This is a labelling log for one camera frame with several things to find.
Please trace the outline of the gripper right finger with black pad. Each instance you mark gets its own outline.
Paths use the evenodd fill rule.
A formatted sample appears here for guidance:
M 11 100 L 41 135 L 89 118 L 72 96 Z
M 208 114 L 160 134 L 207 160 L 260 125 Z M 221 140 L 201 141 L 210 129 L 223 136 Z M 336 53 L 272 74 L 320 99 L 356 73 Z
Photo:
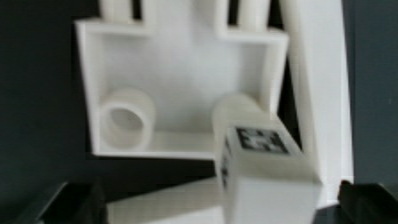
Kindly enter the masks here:
M 343 180 L 338 201 L 352 224 L 398 224 L 398 184 Z

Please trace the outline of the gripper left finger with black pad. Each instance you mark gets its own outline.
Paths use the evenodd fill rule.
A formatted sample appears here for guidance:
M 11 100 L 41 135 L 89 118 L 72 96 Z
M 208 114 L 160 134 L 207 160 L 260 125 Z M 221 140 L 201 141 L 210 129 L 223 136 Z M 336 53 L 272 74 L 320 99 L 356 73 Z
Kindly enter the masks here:
M 107 205 L 96 182 L 57 184 L 36 197 L 11 224 L 107 224 Z

